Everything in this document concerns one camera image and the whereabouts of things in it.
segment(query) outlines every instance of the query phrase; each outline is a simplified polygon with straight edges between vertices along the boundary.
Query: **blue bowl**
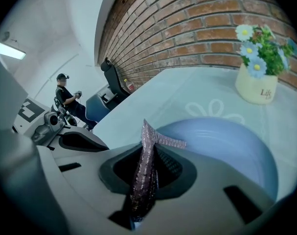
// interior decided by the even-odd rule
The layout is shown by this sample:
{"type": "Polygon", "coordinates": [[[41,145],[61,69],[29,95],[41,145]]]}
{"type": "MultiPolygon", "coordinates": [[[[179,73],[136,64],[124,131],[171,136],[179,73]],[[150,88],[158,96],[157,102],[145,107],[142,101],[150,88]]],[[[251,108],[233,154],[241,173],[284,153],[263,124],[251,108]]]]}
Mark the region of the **blue bowl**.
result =
{"type": "Polygon", "coordinates": [[[278,175],[274,158],[266,144],[245,126],[223,118],[202,117],[171,123],[158,132],[186,141],[186,150],[224,161],[276,200],[278,175]]]}

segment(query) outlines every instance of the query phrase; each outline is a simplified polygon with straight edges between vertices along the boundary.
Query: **flower pot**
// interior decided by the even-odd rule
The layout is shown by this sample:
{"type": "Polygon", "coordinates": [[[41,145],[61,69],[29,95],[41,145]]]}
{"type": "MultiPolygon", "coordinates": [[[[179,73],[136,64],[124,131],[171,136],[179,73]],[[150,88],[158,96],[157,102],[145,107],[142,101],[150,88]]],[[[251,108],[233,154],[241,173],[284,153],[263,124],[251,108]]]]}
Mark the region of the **flower pot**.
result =
{"type": "Polygon", "coordinates": [[[235,87],[242,98],[252,104],[272,102],[276,91],[277,76],[265,75],[262,78],[251,76],[244,64],[237,75],[235,87]]]}

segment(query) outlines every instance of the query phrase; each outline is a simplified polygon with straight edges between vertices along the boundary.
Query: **person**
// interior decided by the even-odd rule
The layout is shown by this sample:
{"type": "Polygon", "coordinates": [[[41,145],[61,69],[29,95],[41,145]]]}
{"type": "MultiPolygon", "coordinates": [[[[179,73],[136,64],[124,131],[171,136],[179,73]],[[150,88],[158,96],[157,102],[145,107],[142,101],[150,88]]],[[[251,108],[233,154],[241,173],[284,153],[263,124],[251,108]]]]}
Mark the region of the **person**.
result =
{"type": "Polygon", "coordinates": [[[66,75],[63,73],[57,76],[56,97],[63,105],[63,107],[70,112],[71,115],[86,123],[88,125],[88,130],[91,131],[95,127],[95,125],[97,125],[97,123],[88,120],[85,117],[85,106],[76,101],[81,97],[81,95],[74,96],[66,89],[67,78],[69,77],[66,77],[66,75]]]}

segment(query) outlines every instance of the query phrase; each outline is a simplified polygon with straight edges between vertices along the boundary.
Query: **bottle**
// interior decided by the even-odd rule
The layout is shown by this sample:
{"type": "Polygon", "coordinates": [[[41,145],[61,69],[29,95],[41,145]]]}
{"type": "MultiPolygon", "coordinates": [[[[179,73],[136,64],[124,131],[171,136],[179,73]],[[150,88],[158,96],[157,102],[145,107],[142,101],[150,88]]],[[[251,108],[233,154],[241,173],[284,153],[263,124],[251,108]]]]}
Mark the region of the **bottle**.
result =
{"type": "Polygon", "coordinates": [[[125,85],[127,86],[128,90],[129,90],[129,92],[132,93],[132,92],[135,91],[135,87],[131,82],[129,82],[127,79],[125,79],[124,82],[125,82],[125,85]]]}

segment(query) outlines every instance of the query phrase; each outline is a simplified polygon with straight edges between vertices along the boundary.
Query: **white table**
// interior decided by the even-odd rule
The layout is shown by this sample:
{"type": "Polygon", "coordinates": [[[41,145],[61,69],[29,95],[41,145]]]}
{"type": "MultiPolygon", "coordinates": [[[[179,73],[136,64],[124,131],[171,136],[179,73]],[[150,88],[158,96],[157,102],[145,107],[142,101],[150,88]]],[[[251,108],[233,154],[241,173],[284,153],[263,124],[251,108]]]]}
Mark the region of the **white table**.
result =
{"type": "Polygon", "coordinates": [[[234,86],[237,72],[208,67],[166,69],[111,111],[93,133],[113,149],[139,142],[144,118],[156,129],[193,117],[233,119],[270,148],[278,168],[277,199],[281,199],[297,183],[297,92],[278,84],[271,104],[249,104],[234,86]]]}

